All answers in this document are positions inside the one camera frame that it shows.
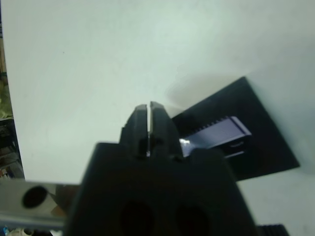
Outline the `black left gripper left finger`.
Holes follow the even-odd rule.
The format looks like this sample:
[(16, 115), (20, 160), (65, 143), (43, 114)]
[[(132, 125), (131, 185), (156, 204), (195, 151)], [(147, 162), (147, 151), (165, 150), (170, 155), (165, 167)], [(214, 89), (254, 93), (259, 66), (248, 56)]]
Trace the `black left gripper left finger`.
[(138, 105), (121, 130), (120, 143), (127, 146), (133, 156), (147, 156), (147, 106)]

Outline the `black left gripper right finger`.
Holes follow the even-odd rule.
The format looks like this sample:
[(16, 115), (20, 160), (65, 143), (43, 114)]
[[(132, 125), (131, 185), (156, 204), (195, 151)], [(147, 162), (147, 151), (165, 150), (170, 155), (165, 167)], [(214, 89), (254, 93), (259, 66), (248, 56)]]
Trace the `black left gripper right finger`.
[(156, 160), (183, 160), (183, 151), (176, 125), (164, 106), (150, 103), (150, 155)]

